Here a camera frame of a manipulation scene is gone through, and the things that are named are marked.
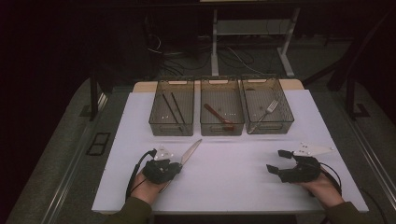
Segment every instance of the hand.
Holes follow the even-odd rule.
[[[167,182],[162,183],[160,185],[151,183],[140,172],[139,174],[137,174],[136,178],[134,179],[134,186],[132,187],[132,189],[134,189],[137,185],[139,185],[139,186],[137,186],[131,192],[131,197],[138,198],[138,199],[148,203],[149,205],[152,205],[155,202],[155,199],[157,198],[158,193],[160,192],[161,189],[163,189],[166,186],[166,184],[167,184]]]
[[[309,190],[317,197],[324,208],[334,207],[344,203],[344,199],[332,184],[332,181],[324,174],[320,174],[318,179],[306,183],[294,183]]]

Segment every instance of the white table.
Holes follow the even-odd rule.
[[[154,214],[298,214],[322,211],[318,201],[308,196],[305,190],[281,183],[277,175],[269,174],[266,169],[266,164],[280,169],[293,167],[295,160],[279,158],[277,151],[293,151],[301,142],[336,148],[309,91],[300,88],[285,91],[295,118],[287,134],[249,135],[244,130],[241,136],[201,136],[199,109],[195,109],[193,136],[166,137],[153,136],[149,127],[154,97],[152,87],[149,89],[151,92],[134,91],[128,98],[93,211],[112,214],[122,208],[132,170],[145,152],[163,145],[175,154],[172,161],[179,161],[192,143],[201,138],[203,142],[181,173],[153,205]],[[195,108],[199,108],[199,88],[195,90]],[[338,149],[316,158],[341,176],[344,198],[353,202],[359,211],[368,211]]]

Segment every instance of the clear plastic bin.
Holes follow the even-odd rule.
[[[242,75],[242,86],[247,133],[287,133],[294,117],[279,79],[274,76]],[[278,101],[277,106],[272,113],[267,113],[266,109],[274,100]]]
[[[194,78],[162,77],[158,81],[149,125],[156,136],[192,136]]]
[[[201,135],[241,135],[244,123],[238,78],[201,77]]]

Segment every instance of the sleeve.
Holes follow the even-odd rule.
[[[332,224],[369,224],[362,213],[351,202],[341,203],[326,210]]]
[[[145,224],[151,214],[151,206],[140,199],[130,197],[121,210],[111,215],[104,224]]]

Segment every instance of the metal fork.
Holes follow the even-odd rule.
[[[257,127],[259,127],[260,122],[262,122],[262,120],[269,114],[271,114],[272,112],[274,112],[274,110],[276,109],[278,101],[274,100],[269,106],[268,108],[265,110],[265,113],[262,115],[262,117],[257,121],[257,123],[247,131],[247,133],[253,133]]]

